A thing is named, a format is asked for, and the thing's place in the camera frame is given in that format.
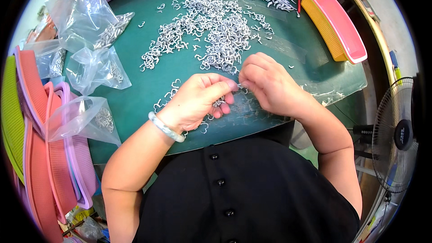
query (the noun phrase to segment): person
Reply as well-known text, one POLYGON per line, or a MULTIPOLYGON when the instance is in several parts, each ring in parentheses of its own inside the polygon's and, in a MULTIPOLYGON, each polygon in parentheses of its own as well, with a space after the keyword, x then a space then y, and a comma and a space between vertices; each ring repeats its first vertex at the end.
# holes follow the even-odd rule
MULTIPOLYGON (((152 121, 108 161, 102 192, 111 242, 351 242, 362 196, 352 139, 282 65, 257 53, 239 73, 270 113, 298 120, 319 152, 317 170, 275 141, 253 136, 178 155, 143 187, 175 142, 152 121)), ((208 113, 230 113, 237 83, 195 74, 157 118, 181 134, 208 113), (225 96, 226 103, 212 103, 225 96)))

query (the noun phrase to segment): fan grille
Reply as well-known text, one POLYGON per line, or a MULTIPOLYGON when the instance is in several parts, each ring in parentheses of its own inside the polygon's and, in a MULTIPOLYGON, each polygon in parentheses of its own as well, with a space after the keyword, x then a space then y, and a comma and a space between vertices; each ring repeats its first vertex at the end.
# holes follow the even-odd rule
POLYGON ((387 90, 377 110, 372 133, 372 160, 378 180, 389 192, 404 191, 413 174, 418 143, 413 140, 405 151, 394 143, 396 125, 411 120, 412 78, 401 78, 387 90))

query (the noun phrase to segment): bracelet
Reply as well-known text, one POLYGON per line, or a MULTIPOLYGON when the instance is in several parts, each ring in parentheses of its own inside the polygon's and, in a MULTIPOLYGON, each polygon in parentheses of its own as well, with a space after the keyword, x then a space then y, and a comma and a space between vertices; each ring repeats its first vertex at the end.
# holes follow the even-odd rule
POLYGON ((183 142, 185 140, 184 136, 178 134, 177 132, 170 129, 168 126, 166 126, 157 116, 154 112, 148 113, 148 118, 153 124, 158 127, 163 133, 165 133, 169 138, 174 139, 176 142, 183 142))

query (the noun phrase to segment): electric fan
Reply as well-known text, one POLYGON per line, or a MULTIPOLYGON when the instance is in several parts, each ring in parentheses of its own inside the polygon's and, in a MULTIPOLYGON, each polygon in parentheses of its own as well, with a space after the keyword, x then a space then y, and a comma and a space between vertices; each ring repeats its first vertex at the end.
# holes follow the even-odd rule
POLYGON ((404 191, 413 175, 418 142, 413 135, 413 78, 401 78, 387 90, 374 125, 355 126, 353 133, 372 144, 376 177, 389 192, 404 191))

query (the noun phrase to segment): hand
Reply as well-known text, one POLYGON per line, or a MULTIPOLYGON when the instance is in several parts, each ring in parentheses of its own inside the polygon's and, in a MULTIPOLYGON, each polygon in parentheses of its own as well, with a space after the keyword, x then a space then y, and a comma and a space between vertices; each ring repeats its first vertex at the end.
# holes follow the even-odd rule
POLYGON ((177 91, 172 100, 157 117, 177 133, 197 128, 207 114, 215 118, 228 114, 228 104, 234 103, 231 91, 238 90, 237 83, 216 73, 194 74, 177 91), (219 107, 212 104, 225 96, 219 107))
POLYGON ((264 110, 277 115, 301 119, 318 103, 282 65, 262 52, 246 58, 238 81, 255 94, 264 110))

